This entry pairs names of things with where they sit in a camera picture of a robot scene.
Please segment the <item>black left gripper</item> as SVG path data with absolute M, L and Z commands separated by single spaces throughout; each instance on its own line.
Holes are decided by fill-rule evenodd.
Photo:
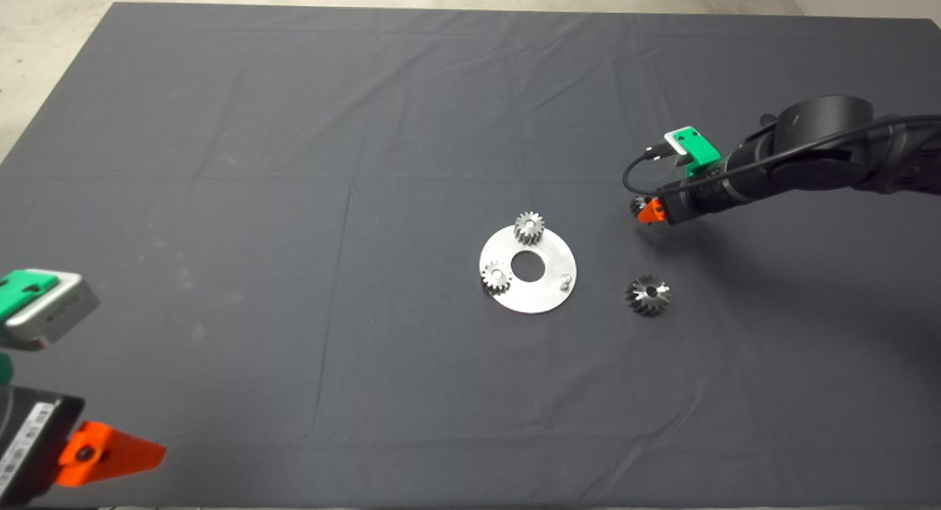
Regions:
M 24 508 L 53 486 L 78 487 L 157 469 L 167 447 L 100 422 L 71 435 L 85 401 L 1 387 L 1 506 Z

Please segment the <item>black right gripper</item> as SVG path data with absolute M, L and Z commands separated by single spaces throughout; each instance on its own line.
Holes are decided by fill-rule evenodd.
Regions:
M 712 168 L 695 176 L 674 181 L 656 189 L 656 198 L 637 199 L 637 222 L 645 225 L 668 222 L 679 225 L 710 213 L 729 211 L 738 206 L 738 199 L 726 191 L 723 181 L 704 186 L 689 187 L 689 183 L 722 175 L 725 165 Z

